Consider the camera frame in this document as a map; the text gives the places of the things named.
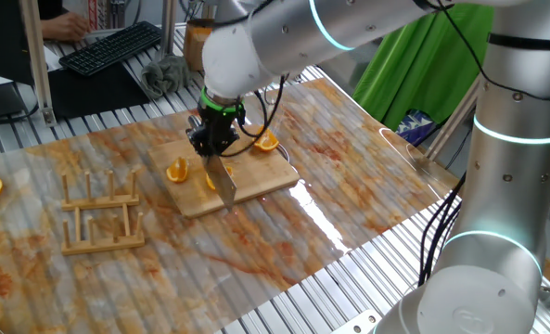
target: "blue light ring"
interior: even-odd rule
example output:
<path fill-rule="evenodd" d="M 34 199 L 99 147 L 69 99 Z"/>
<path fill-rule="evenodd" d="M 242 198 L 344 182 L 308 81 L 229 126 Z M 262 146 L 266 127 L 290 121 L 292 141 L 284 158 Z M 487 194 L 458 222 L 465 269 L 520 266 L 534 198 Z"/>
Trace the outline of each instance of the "blue light ring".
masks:
<path fill-rule="evenodd" d="M 354 47 L 348 47 L 345 45 L 342 45 L 341 43 L 337 42 L 337 40 L 328 33 L 326 30 L 326 27 L 324 26 L 324 23 L 322 23 L 322 20 L 320 19 L 320 16 L 318 15 L 318 10 L 315 7 L 315 0 L 310 0 L 310 9 L 312 10 L 312 16 L 313 20 L 315 21 L 315 24 L 318 26 L 318 29 L 320 29 L 320 32 L 324 35 L 324 37 L 335 47 L 343 50 L 343 51 L 351 51 L 354 49 Z"/>
<path fill-rule="evenodd" d="M 514 136 L 511 136 L 511 135 L 503 135 L 503 134 L 497 133 L 497 132 L 487 128 L 483 124 L 481 124 L 479 122 L 479 120 L 477 119 L 476 115 L 475 115 L 474 122 L 475 122 L 475 126 L 477 126 L 477 128 L 479 130 L 481 130 L 483 133 L 485 133 L 486 135 L 489 135 L 493 138 L 497 138 L 499 140 L 503 140 L 503 141 L 506 141 L 506 142 L 509 142 L 509 143 L 524 144 L 524 145 L 547 145 L 547 144 L 550 144 L 550 138 L 519 138 L 519 137 L 514 137 Z"/>
<path fill-rule="evenodd" d="M 514 244 L 515 246 L 518 246 L 520 249 L 522 249 L 526 254 L 530 255 L 530 257 L 532 258 L 532 260 L 534 261 L 534 263 L 536 264 L 536 267 L 538 268 L 538 272 L 541 274 L 541 276 L 543 276 L 543 268 L 541 268 L 541 265 L 539 264 L 538 260 L 536 259 L 536 257 L 534 256 L 534 254 L 532 254 L 531 251 L 529 251 L 526 247 L 524 247 L 522 244 L 520 244 L 519 242 L 515 241 L 513 238 L 510 238 L 510 237 L 506 237 L 506 236 L 502 236 L 500 234 L 497 234 L 497 233 L 494 233 L 494 232 L 490 232 L 490 231 L 468 231 L 468 232 L 463 232 L 463 233 L 460 233 L 460 234 L 457 234 L 453 237 L 451 237 L 446 243 L 445 245 L 443 246 L 443 250 L 445 250 L 446 247 L 448 247 L 448 245 L 450 244 L 450 242 L 458 239 L 458 238 L 462 238 L 462 237 L 466 237 L 466 236 L 478 236 L 478 235 L 482 235 L 482 236 L 491 236 L 491 237 L 496 237 L 496 238 L 500 238 L 500 239 L 503 239 L 505 241 L 508 241 L 512 244 Z"/>

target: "metal grating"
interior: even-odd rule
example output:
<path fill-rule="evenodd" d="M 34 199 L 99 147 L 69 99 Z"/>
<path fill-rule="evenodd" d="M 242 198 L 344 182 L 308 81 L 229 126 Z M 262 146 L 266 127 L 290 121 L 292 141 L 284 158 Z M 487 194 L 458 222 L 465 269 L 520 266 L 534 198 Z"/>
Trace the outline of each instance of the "metal grating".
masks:
<path fill-rule="evenodd" d="M 416 286 L 420 239 L 439 204 L 349 252 L 217 333 L 330 333 L 367 310 L 379 321 Z M 431 228 L 429 241 L 433 232 Z M 543 285 L 550 287 L 546 279 Z M 550 333 L 550 312 L 542 304 L 531 333 Z"/>
<path fill-rule="evenodd" d="M 48 44 L 64 56 L 103 37 L 108 32 L 91 34 L 75 45 Z M 185 26 L 176 25 L 174 53 L 182 55 Z M 123 62 L 135 78 L 158 51 L 151 47 Z M 326 77 L 316 67 L 308 67 L 299 82 Z M 59 118 L 58 125 L 46 127 L 40 115 L 14 124 L 0 125 L 0 153 L 27 148 L 76 135 L 85 135 L 131 122 L 193 109 L 203 86 L 201 73 L 193 73 L 186 89 L 170 93 L 148 104 L 109 110 L 79 118 Z M 35 105 L 31 87 L 15 84 L 26 109 Z M 437 204 L 393 227 L 378 238 L 346 254 L 300 284 L 243 315 L 220 333 L 329 333 L 365 310 L 372 310 L 376 320 L 415 286 L 417 281 L 419 240 L 425 222 Z M 550 333 L 550 312 L 539 305 L 532 333 Z"/>

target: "black cable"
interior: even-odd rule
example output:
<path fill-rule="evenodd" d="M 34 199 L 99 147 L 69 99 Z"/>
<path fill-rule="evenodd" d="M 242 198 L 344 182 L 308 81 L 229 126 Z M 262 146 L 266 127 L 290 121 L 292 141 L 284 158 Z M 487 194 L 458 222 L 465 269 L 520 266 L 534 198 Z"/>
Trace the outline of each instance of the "black cable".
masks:
<path fill-rule="evenodd" d="M 450 167 L 452 167 L 452 164 L 454 163 L 454 161 L 456 161 L 456 158 L 458 158 L 458 156 L 460 155 L 460 152 L 462 152 L 462 148 L 464 148 L 464 145 L 467 142 L 467 139 L 468 139 L 468 137 L 470 136 L 471 133 L 472 133 L 472 127 L 470 128 L 470 130 L 468 130 L 467 135 L 462 140 L 462 143 L 460 144 L 460 147 L 455 152 L 455 154 L 452 156 L 452 159 L 450 160 L 450 162 L 448 162 L 448 164 L 445 166 L 446 170 L 448 170 L 448 169 L 450 169 Z"/>
<path fill-rule="evenodd" d="M 254 138 L 254 140 L 252 140 L 251 143 L 249 143 L 246 147 L 242 148 L 238 152 L 231 153 L 231 154 L 220 154 L 219 155 L 220 157 L 222 157 L 222 158 L 231 158 L 231 157 L 235 157 L 237 155 L 240 155 L 240 154 L 244 153 L 245 151 L 249 150 L 250 148 L 252 148 L 254 146 L 254 144 L 256 144 L 258 142 L 258 140 L 260 140 L 260 137 L 262 137 L 262 135 L 264 135 L 266 130 L 268 130 L 268 127 L 271 125 L 271 122 L 273 121 L 273 118 L 276 114 L 276 111 L 278 110 L 278 106 L 281 102 L 281 97 L 283 97 L 283 86 L 285 84 L 285 81 L 287 80 L 287 77 L 288 77 L 288 75 L 282 75 L 281 76 L 281 82 L 280 82 L 280 85 L 279 85 L 279 88 L 278 88 L 278 94 L 276 96 L 276 102 L 275 102 L 275 106 L 273 107 L 273 112 L 271 113 L 268 120 L 266 120 L 266 123 L 262 127 L 262 130 L 258 134 L 258 137 Z"/>
<path fill-rule="evenodd" d="M 184 6 L 184 0 L 179 0 L 178 2 L 180 3 L 180 8 L 182 8 L 182 10 L 184 10 L 185 12 L 186 20 L 188 17 L 194 18 L 194 12 L 190 14 L 190 3 L 188 2 L 188 7 L 186 7 Z"/>
<path fill-rule="evenodd" d="M 28 112 L 27 114 L 22 115 L 22 116 L 18 116 L 18 117 L 8 118 L 8 119 L 5 119 L 5 120 L 0 120 L 0 125 L 12 124 L 12 123 L 15 123 L 15 122 L 23 121 L 23 120 L 31 117 L 38 109 L 39 109 L 39 105 L 36 103 L 35 107 L 33 107 L 33 109 L 30 112 Z"/>
<path fill-rule="evenodd" d="M 262 96 L 260 95 L 259 91 L 254 91 L 254 95 L 260 101 L 260 104 L 262 106 L 262 116 L 263 116 L 263 119 L 264 119 L 263 123 L 266 123 L 266 120 L 268 119 L 268 112 L 266 110 L 266 105 L 264 104 L 264 100 L 262 99 Z M 239 129 L 241 129 L 241 132 L 243 132 L 245 135 L 247 135 L 249 137 L 252 137 L 252 138 L 259 138 L 258 135 L 251 134 L 246 130 L 246 128 L 244 127 L 244 120 L 241 120 L 241 122 L 238 120 L 237 124 L 239 125 Z"/>
<path fill-rule="evenodd" d="M 256 7 L 256 9 L 252 10 L 250 13 L 244 15 L 243 17 L 237 18 L 237 19 L 230 19 L 225 22 L 215 22 L 211 26 L 212 28 L 222 28 L 228 25 L 236 24 L 242 21 L 245 21 L 249 18 L 250 15 L 258 14 L 261 10 L 265 9 L 268 5 L 270 5 L 274 0 L 264 0 L 263 3 L 261 3 L 259 6 Z"/>
<path fill-rule="evenodd" d="M 445 213 L 441 218 L 440 224 L 436 229 L 435 235 L 437 235 L 438 232 L 443 232 L 446 225 L 445 223 L 446 214 L 452 208 L 452 204 L 454 203 L 454 200 L 458 195 L 458 192 L 466 182 L 466 179 L 467 179 L 467 174 L 464 173 L 464 175 L 462 175 L 462 178 L 460 178 L 460 181 L 458 181 L 458 184 L 452 189 L 452 192 L 448 195 L 447 199 L 440 205 L 440 208 L 438 208 L 438 210 L 435 211 L 435 213 L 433 213 L 433 216 L 431 217 L 431 219 L 429 219 L 427 226 L 425 226 L 425 229 L 423 230 L 423 237 L 421 238 L 420 265 L 419 265 L 419 282 L 418 282 L 419 287 L 425 284 L 425 280 L 428 276 L 427 268 L 428 268 L 429 261 L 424 260 L 425 259 L 425 240 L 427 238 L 427 233 L 429 229 L 433 226 L 433 223 L 435 222 L 436 218 L 445 209 Z M 436 240 L 435 237 L 431 240 L 432 243 L 428 253 L 428 254 L 431 254 L 431 257 L 430 257 L 431 262 L 433 261 L 433 254 L 435 254 L 435 248 L 437 248 L 437 243 L 439 242 L 435 240 Z"/>
<path fill-rule="evenodd" d="M 470 51 L 470 55 L 473 57 L 473 59 L 475 60 L 475 62 L 477 63 L 477 66 L 479 67 L 479 71 L 480 73 L 482 74 L 482 76 L 485 78 L 485 80 L 487 80 L 488 82 L 490 82 L 491 84 L 494 84 L 500 88 L 503 88 L 503 89 L 506 89 L 508 91 L 511 91 L 511 92 L 514 92 L 514 93 L 521 93 L 523 95 L 526 95 L 526 96 L 530 96 L 530 97 L 533 97 L 533 98 L 536 98 L 536 99 L 539 99 L 539 100 L 542 100 L 542 101 L 550 101 L 550 97 L 540 97 L 540 96 L 536 96 L 534 94 L 531 94 L 531 93 L 528 93 L 526 91 L 523 91 L 523 90 L 520 90 L 520 89 L 516 89 L 516 88 L 512 88 L 512 87 L 509 87 L 509 86 L 506 86 L 504 84 L 500 84 L 500 83 L 497 83 L 495 81 L 493 81 L 491 78 L 489 78 L 489 76 L 487 75 L 487 73 L 485 73 L 485 70 L 482 68 L 482 64 L 480 63 L 480 60 L 479 58 L 477 57 L 477 54 L 475 53 L 475 50 L 472 48 L 472 46 L 470 45 L 470 43 L 468 42 L 467 38 L 464 36 L 464 34 L 460 31 L 460 29 L 458 28 L 458 26 L 456 25 L 456 23 L 454 22 L 454 20 L 452 19 L 452 17 L 450 16 L 450 14 L 448 13 L 448 8 L 446 6 L 443 5 L 443 3 L 441 2 L 441 0 L 438 0 L 438 4 L 440 5 L 440 10 L 443 12 L 443 14 L 445 14 L 446 18 L 450 21 L 450 23 L 452 24 L 452 26 L 454 27 L 454 29 L 456 30 L 456 33 L 458 33 L 458 36 L 460 36 L 460 39 L 462 39 L 462 42 L 464 42 L 464 44 L 467 46 L 467 49 L 468 51 Z"/>
<path fill-rule="evenodd" d="M 445 211 L 443 219 L 438 225 L 438 229 L 435 231 L 435 235 L 431 240 L 431 246 L 429 246 L 429 253 L 427 254 L 427 262 L 425 264 L 424 275 L 423 275 L 425 280 L 429 279 L 429 277 L 431 276 L 431 269 L 433 266 L 433 257 L 435 255 L 435 250 L 437 249 L 438 244 L 440 243 L 441 236 L 443 235 L 443 232 L 447 228 L 448 224 L 451 223 L 453 220 L 455 220 L 455 217 L 458 215 L 458 213 L 460 213 L 461 207 L 462 207 L 462 202 L 458 203 L 458 205 L 452 211 L 452 213 L 450 213 L 450 216 L 448 216 L 448 219 L 446 221 L 445 217 L 447 216 L 448 211 L 450 211 L 450 208 L 452 208 L 452 204 L 450 204 L 449 208 L 447 208 Z"/>
<path fill-rule="evenodd" d="M 460 212 L 456 215 L 456 217 L 452 220 L 452 222 L 449 223 L 448 228 L 446 229 L 446 232 L 443 236 L 443 242 L 441 243 L 441 247 L 440 247 L 440 255 L 441 255 L 441 252 L 443 251 L 443 248 L 445 247 L 445 242 L 448 240 L 450 233 L 452 233 L 452 228 L 454 228 L 454 223 L 456 222 L 456 219 L 458 219 L 459 215 L 460 215 Z"/>
<path fill-rule="evenodd" d="M 138 6 L 136 7 L 136 15 L 134 15 L 133 25 L 138 22 L 138 19 L 141 16 L 141 7 L 143 6 L 143 0 L 138 0 Z"/>
<path fill-rule="evenodd" d="M 199 11 L 202 9 L 203 6 L 204 6 L 204 0 L 197 3 L 196 9 L 194 9 L 194 17 L 195 18 L 197 17 Z"/>

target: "hand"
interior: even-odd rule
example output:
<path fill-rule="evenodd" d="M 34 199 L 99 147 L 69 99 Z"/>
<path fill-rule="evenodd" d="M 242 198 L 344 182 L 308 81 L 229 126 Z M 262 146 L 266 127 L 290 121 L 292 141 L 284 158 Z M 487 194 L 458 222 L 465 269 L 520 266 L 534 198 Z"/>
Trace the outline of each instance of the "hand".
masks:
<path fill-rule="evenodd" d="M 79 42 L 88 32 L 90 29 L 87 19 L 75 13 L 66 13 L 54 19 L 42 20 L 44 39 Z"/>

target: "wooden rack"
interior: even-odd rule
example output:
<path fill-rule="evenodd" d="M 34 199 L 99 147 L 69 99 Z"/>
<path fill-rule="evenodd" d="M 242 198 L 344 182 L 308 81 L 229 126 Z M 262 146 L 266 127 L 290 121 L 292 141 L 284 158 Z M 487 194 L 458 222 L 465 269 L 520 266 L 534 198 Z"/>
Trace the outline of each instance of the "wooden rack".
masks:
<path fill-rule="evenodd" d="M 90 252 L 97 251 L 115 251 L 123 250 L 134 247 L 145 246 L 145 238 L 143 237 L 143 213 L 138 214 L 136 220 L 136 232 L 133 236 L 130 235 L 130 224 L 128 222 L 128 212 L 125 212 L 124 215 L 124 236 L 120 236 L 120 228 L 118 225 L 118 216 L 114 215 L 111 221 L 112 228 L 112 237 L 111 238 L 101 238 L 96 239 L 93 233 L 93 217 L 87 217 L 87 240 L 82 240 L 81 236 L 81 221 L 77 220 L 80 218 L 77 215 L 79 212 L 75 211 L 75 230 L 76 237 L 75 241 L 70 241 L 69 235 L 69 222 L 65 219 L 62 222 L 62 228 L 64 230 L 64 242 L 62 243 L 62 255 L 75 255 L 75 254 L 85 254 Z"/>
<path fill-rule="evenodd" d="M 62 189 L 64 191 L 64 200 L 62 200 L 62 211 L 73 211 L 76 208 L 81 210 L 88 209 L 109 209 L 120 208 L 123 204 L 133 206 L 139 204 L 138 195 L 136 195 L 136 173 L 131 171 L 130 195 L 115 195 L 114 192 L 114 172 L 108 172 L 109 195 L 105 197 L 93 198 L 91 196 L 91 176 L 85 172 L 85 186 L 87 189 L 86 199 L 70 199 L 69 186 L 67 184 L 67 175 L 62 175 Z"/>
<path fill-rule="evenodd" d="M 64 230 L 64 242 L 62 243 L 62 255 L 84 254 L 97 251 L 115 251 L 127 248 L 145 246 L 142 223 L 143 213 L 138 214 L 136 221 L 136 232 L 131 235 L 130 222 L 128 218 L 128 207 L 139 204 L 139 197 L 136 195 L 136 174 L 131 171 L 130 195 L 115 195 L 114 191 L 114 172 L 108 171 L 109 195 L 106 197 L 93 198 L 91 196 L 91 175 L 84 173 L 85 186 L 87 190 L 86 199 L 70 199 L 67 175 L 62 175 L 62 189 L 64 191 L 64 200 L 62 200 L 62 211 L 74 211 L 75 239 L 70 241 L 69 222 L 64 220 L 62 228 Z M 93 217 L 87 217 L 87 240 L 83 240 L 81 232 L 81 211 L 93 209 L 109 209 L 122 207 L 124 219 L 124 235 L 120 236 L 118 216 L 112 217 L 112 237 L 96 239 L 93 232 Z"/>

